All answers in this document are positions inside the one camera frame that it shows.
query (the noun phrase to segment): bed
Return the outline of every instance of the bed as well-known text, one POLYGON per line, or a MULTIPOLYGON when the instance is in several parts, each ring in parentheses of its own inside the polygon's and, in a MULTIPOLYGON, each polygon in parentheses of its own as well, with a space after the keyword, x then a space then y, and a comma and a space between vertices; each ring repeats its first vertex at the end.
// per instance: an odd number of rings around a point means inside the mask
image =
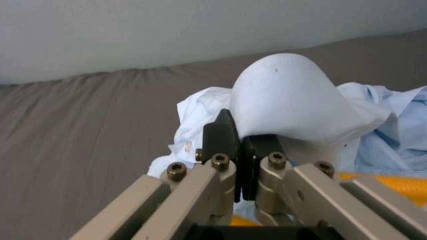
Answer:
MULTIPOLYGON (((427 29, 304 49, 335 85, 404 91, 427 84, 427 29)), ((0 233, 66 239, 169 154, 176 103, 230 88, 260 53, 0 86, 0 233)))

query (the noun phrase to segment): crumpled fabric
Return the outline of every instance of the crumpled fabric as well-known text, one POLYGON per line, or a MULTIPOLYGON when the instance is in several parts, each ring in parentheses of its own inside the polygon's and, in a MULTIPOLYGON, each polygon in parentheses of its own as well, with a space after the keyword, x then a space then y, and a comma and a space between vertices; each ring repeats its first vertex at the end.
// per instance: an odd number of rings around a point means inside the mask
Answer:
POLYGON ((177 161, 192 168, 203 126, 230 109, 240 138, 277 134, 293 163, 323 160, 339 171, 427 177, 426 92, 353 82, 335 88, 308 58, 271 55, 243 71, 232 89, 206 88, 178 103, 171 154, 155 159, 148 174, 158 177, 177 161))
POLYGON ((381 126, 350 143, 354 157, 340 159, 341 171, 427 177, 427 86, 398 92, 351 82, 337 89, 347 99, 391 112, 381 126))

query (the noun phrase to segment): white cloth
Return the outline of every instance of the white cloth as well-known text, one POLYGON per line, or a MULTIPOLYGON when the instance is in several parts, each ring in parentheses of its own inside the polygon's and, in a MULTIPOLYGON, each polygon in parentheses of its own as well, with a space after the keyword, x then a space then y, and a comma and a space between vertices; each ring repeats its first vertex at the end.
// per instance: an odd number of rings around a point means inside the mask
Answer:
POLYGON ((377 128, 391 113, 366 101, 347 100, 315 63, 290 53, 262 58, 242 72, 232 89, 204 89, 177 108, 181 125, 169 146, 171 154, 155 159, 149 175, 158 177, 176 161, 192 167, 195 150, 202 147, 203 126, 221 109, 230 109, 240 138, 283 136, 287 156, 298 164, 336 164, 345 144, 377 128))

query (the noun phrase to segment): yellow object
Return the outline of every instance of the yellow object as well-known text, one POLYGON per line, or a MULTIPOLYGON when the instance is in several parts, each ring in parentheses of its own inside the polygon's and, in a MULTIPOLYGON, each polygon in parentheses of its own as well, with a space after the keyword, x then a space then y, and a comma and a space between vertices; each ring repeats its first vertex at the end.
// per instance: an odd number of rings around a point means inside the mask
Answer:
MULTIPOLYGON (((360 176, 359 173, 341 172, 342 180, 360 176)), ((427 203, 427 178, 401 177, 391 175, 374 175, 374 178, 409 198, 412 202, 422 207, 427 203)))
POLYGON ((246 218, 234 215, 233 219, 231 220, 230 226, 255 227, 255 226, 259 226, 259 225, 252 222, 252 221, 247 220, 246 218))

